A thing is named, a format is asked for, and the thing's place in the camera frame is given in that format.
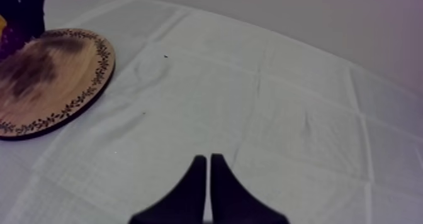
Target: dark stain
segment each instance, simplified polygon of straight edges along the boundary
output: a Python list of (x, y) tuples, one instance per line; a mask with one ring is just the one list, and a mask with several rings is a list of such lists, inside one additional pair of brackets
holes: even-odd
[(56, 66), (48, 54), (51, 48), (77, 53), (83, 46), (83, 42), (71, 38), (41, 39), (25, 51), (19, 51), (0, 62), (0, 81), (13, 85), (13, 96), (22, 98), (32, 92), (37, 84), (50, 83), (57, 77)]
[(41, 48), (56, 48), (67, 53), (78, 53), (84, 48), (84, 43), (73, 38), (45, 38), (41, 43)]

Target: dark purple object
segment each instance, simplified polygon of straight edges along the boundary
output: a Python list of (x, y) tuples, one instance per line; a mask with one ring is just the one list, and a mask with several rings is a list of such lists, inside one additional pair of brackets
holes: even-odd
[(0, 15), (8, 22), (0, 39), (0, 60), (45, 31), (44, 0), (0, 0)]
[(25, 43), (30, 40), (31, 36), (25, 33), (19, 26), (8, 23), (0, 39), (0, 61), (23, 48)]

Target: round wooden tray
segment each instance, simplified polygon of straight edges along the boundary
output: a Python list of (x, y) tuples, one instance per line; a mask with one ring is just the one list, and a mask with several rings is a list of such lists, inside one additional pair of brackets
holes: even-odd
[(114, 69), (105, 38), (80, 29), (47, 31), (0, 62), (0, 139), (64, 126), (99, 98)]

